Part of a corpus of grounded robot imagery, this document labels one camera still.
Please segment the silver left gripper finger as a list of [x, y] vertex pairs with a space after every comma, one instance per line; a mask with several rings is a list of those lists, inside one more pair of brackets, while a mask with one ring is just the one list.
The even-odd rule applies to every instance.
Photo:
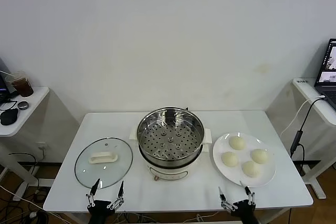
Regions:
[[124, 181], [122, 181], [120, 185], [116, 200], [112, 202], [111, 204], [109, 204], [107, 208], [109, 208], [110, 210], [118, 210], [119, 207], [121, 207], [121, 205], [124, 203], [123, 194], [124, 194]]
[[100, 185], [100, 178], [98, 178], [95, 184], [91, 187], [90, 192], [86, 194], [86, 197], [88, 200], [88, 204], [87, 204], [88, 208], [99, 208], [100, 207], [99, 202], [95, 200], [95, 194], [98, 190], [99, 185]]

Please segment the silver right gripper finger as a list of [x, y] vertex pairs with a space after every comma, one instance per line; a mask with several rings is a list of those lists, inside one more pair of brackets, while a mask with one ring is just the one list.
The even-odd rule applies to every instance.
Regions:
[[221, 200], [221, 207], [226, 211], [235, 211], [235, 206], [226, 200], [226, 197], [220, 187], [218, 188], [218, 190], [219, 190], [219, 198]]
[[245, 192], [248, 196], [248, 204], [255, 205], [255, 193], [250, 190], [248, 186], [245, 187]]

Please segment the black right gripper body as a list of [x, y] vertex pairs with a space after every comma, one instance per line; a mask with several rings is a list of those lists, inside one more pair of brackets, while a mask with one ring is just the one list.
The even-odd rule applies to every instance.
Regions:
[[243, 224], [259, 224], [258, 219], [254, 215], [255, 205], [248, 204], [248, 200], [241, 200], [233, 203], [234, 210], [230, 215], [237, 217]]

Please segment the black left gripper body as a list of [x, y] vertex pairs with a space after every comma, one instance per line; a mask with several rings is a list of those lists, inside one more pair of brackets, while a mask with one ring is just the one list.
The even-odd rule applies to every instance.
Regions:
[[95, 200], [93, 204], [88, 205], [88, 211], [91, 214], [88, 224], [105, 224], [108, 217], [115, 214], [115, 210], [108, 207], [110, 201]]

